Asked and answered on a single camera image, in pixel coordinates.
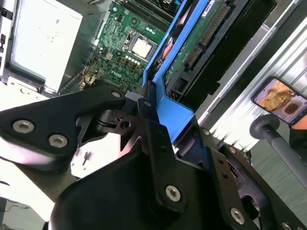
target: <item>ram slot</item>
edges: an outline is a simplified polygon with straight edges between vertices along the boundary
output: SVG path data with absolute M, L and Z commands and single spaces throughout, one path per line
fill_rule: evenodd
M 159 17 L 163 18 L 164 20 L 168 21 L 169 23 L 171 23 L 174 19 L 172 15 L 166 13 L 164 10 L 160 9 L 159 7 L 157 7 L 148 0 L 135 0 L 135 1 L 141 6 L 147 8 L 150 12 L 153 12 Z
M 161 20 L 157 19 L 154 16 L 151 16 L 148 12 L 141 9 L 139 6 L 135 5 L 132 2 L 127 2 L 124 7 L 130 11 L 131 13 L 134 13 L 135 15 L 139 16 L 143 20 L 147 21 L 148 23 L 152 24 L 153 26 L 157 27 L 158 29 L 166 32 L 169 28 L 170 24 L 162 22 Z

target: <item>corrugated metal surface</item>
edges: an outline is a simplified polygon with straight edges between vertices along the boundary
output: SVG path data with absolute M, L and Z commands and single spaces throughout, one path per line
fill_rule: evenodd
M 212 127 L 214 137 L 241 150 L 250 150 L 258 142 L 250 136 L 249 127 L 266 112 L 250 98 L 269 76 L 280 77 L 307 95 L 307 18 Z

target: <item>green circuit board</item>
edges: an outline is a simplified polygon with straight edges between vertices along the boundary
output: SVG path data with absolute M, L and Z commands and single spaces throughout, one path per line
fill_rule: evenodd
M 211 0 L 209 1 L 202 17 L 198 20 L 195 28 L 189 35 L 188 39 L 180 49 L 178 55 L 174 59 L 173 63 L 169 67 L 168 71 L 164 75 L 165 86 L 172 80 L 173 77 L 177 76 L 177 73 L 184 67 L 186 61 L 195 61 L 201 49 L 194 49 L 196 43 L 198 43 L 203 36 L 203 32 L 207 30 L 210 21 L 212 20 L 215 13 L 218 11 L 220 5 L 224 0 Z M 221 17 L 217 17 L 218 20 L 222 19 L 224 11 L 221 12 Z M 203 37 L 206 39 L 211 36 L 211 31 L 214 31 L 214 27 L 210 28 L 207 34 Z
M 143 71 L 164 37 L 164 32 L 114 3 L 94 52 L 94 76 L 122 92 L 139 92 Z

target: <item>black metal bracket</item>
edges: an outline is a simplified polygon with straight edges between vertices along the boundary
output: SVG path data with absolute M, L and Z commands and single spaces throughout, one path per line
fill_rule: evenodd
M 76 127 L 76 120 L 119 109 L 125 100 L 116 88 L 102 86 L 2 111 L 0 137 L 8 149 L 0 156 L 42 171 L 66 168 L 83 128 Z

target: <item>metal panel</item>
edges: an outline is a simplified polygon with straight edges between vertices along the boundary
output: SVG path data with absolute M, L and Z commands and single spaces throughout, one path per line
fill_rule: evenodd
M 21 0 L 16 15 L 10 67 L 55 94 L 86 64 L 105 11 L 82 0 Z
M 252 121 L 266 112 L 251 102 L 255 90 L 269 76 L 280 77 L 307 95 L 307 18 L 241 93 L 210 130 L 214 137 L 241 150 L 250 150 L 258 140 L 249 134 Z

